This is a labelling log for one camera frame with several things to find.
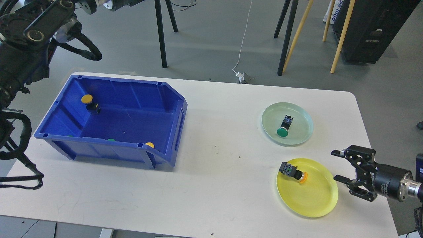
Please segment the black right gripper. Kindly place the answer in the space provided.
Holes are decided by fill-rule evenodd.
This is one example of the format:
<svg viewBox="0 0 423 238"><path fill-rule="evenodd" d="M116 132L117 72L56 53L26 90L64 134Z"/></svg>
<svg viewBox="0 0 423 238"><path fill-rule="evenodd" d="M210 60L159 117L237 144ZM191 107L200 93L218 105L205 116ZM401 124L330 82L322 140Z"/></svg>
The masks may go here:
<svg viewBox="0 0 423 238"><path fill-rule="evenodd" d="M357 172L375 172L372 186L366 180L335 175L333 179L346 185L351 195L370 202L378 197L377 194L399 202L413 196L413 190L409 189L413 181L411 171L386 164L376 164L374 149L351 145L342 151L333 150L331 155L345 158Z"/></svg>

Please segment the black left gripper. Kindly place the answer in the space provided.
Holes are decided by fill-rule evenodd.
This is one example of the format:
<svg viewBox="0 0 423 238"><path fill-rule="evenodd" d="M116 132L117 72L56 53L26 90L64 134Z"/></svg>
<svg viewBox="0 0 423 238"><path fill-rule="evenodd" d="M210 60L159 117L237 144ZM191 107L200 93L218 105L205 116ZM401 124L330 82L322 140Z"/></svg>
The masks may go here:
<svg viewBox="0 0 423 238"><path fill-rule="evenodd" d="M143 2L144 0L109 0L106 2L106 9L109 9L112 12L121 9L124 6L134 6Z"/></svg>

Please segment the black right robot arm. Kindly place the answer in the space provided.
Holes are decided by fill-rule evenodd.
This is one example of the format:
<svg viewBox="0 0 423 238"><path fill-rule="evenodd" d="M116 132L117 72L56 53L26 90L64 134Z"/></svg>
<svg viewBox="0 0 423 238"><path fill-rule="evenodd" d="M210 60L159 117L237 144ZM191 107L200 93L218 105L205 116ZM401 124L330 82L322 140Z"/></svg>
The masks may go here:
<svg viewBox="0 0 423 238"><path fill-rule="evenodd" d="M355 167L356 178L349 179L335 175L334 180L349 188L349 193L372 202L378 194L403 202L407 197L422 202L422 176L413 179L412 172L386 164L378 164L374 160L376 151L357 145L339 151L333 150L331 155L345 158Z"/></svg>

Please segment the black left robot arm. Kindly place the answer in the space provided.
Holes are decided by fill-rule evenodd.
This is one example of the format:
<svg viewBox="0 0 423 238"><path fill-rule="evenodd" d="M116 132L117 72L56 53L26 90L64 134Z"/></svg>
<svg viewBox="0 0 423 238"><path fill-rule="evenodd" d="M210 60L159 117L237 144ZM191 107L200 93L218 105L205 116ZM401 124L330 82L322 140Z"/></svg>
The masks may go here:
<svg viewBox="0 0 423 238"><path fill-rule="evenodd" d="M1 160L17 159L33 175L2 177L1 188L37 190L44 175L24 154L32 135L30 119L7 108L18 92L29 93L27 85L49 77L49 63L57 47L85 59L99 61L98 47L82 33L76 4L94 13L99 0L26 0L13 10L16 0L1 6Z"/></svg>

